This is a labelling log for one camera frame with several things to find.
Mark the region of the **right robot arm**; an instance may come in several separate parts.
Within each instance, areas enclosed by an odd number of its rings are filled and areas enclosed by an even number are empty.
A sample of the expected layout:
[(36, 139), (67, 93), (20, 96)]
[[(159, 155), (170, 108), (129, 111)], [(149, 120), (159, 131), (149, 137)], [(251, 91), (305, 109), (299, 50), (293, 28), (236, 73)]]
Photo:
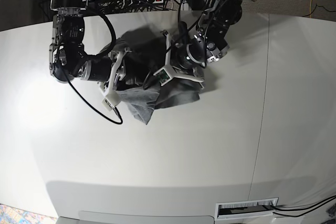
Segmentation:
[[(49, 47), (51, 76), (61, 83), (79, 78), (101, 83), (103, 87), (109, 81), (124, 78), (123, 57), (131, 53), (131, 49), (117, 40), (113, 25), (102, 11), (89, 6), (89, 0), (51, 0), (50, 8), (56, 12)], [(95, 55), (86, 53), (82, 42), (87, 12), (101, 17), (111, 35), (110, 43)]]

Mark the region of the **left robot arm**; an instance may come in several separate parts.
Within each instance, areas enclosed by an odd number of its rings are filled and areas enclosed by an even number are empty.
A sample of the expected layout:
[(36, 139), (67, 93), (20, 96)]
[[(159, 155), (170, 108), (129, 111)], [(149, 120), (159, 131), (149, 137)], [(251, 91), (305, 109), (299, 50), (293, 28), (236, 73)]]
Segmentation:
[(225, 36), (242, 17), (244, 0), (206, 0), (202, 14), (188, 28), (178, 11), (179, 36), (173, 46), (174, 60), (182, 69), (205, 68), (222, 59), (229, 49)]

